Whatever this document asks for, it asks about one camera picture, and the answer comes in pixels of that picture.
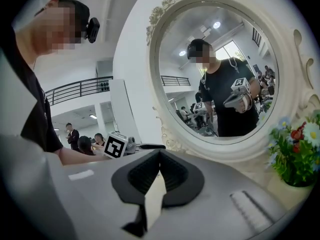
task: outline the black cap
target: black cap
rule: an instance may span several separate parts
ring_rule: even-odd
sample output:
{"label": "black cap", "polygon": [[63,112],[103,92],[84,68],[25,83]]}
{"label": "black cap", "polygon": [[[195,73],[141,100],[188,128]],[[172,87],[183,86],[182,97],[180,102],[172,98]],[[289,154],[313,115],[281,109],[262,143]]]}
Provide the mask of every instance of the black cap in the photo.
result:
{"label": "black cap", "polygon": [[203,39],[193,39],[186,49],[186,57],[190,58],[202,57],[202,51],[204,46],[211,46]]}

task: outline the red flower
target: red flower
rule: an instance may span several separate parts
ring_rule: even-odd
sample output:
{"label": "red flower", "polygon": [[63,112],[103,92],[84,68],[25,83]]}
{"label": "red flower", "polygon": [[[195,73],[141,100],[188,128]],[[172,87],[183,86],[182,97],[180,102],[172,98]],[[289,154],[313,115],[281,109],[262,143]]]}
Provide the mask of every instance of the red flower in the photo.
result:
{"label": "red flower", "polygon": [[303,135],[303,129],[305,128],[305,125],[307,123],[304,122],[297,130],[293,130],[291,132],[291,138],[294,140],[303,140],[305,138],[305,136]]}
{"label": "red flower", "polygon": [[293,144],[293,152],[294,153],[300,153],[300,141]]}

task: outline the white pillar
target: white pillar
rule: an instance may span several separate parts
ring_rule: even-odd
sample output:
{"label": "white pillar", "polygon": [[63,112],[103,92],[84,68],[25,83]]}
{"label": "white pillar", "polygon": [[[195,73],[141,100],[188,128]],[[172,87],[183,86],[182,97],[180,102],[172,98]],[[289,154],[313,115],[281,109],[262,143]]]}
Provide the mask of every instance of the white pillar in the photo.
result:
{"label": "white pillar", "polygon": [[105,119],[102,113],[101,104],[100,103],[94,104],[94,109],[95,109],[95,116],[97,117],[97,121],[98,121],[99,131],[103,136],[106,137],[108,133],[106,130]]}
{"label": "white pillar", "polygon": [[134,137],[136,143],[141,143],[141,135],[131,110],[124,80],[109,80],[109,85],[113,115],[119,132]]}

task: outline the white tag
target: white tag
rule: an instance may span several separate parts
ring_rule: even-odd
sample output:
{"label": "white tag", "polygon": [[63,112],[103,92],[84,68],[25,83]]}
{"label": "white tag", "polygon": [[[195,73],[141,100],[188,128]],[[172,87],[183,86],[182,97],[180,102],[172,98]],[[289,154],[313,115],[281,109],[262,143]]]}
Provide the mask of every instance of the white tag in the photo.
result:
{"label": "white tag", "polygon": [[76,181],[76,180],[81,180],[81,179],[84,179],[86,177],[92,176],[94,174],[95,173],[94,173],[93,170],[85,170],[85,171],[82,171],[82,172],[79,172],[79,173],[76,173],[76,174],[69,175],[69,179],[71,181]]}

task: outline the hand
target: hand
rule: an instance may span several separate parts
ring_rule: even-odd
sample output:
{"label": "hand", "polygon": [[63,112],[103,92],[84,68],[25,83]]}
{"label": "hand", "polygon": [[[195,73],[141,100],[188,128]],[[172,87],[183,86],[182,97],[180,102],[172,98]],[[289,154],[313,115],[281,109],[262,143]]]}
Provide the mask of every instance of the hand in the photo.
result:
{"label": "hand", "polygon": [[[248,106],[250,105],[251,99],[249,97],[249,95],[244,95],[244,97],[246,98],[246,101],[248,103]],[[239,107],[235,109],[236,112],[243,114],[244,112],[246,112],[246,106],[243,100],[241,100],[241,102],[239,103]]]}

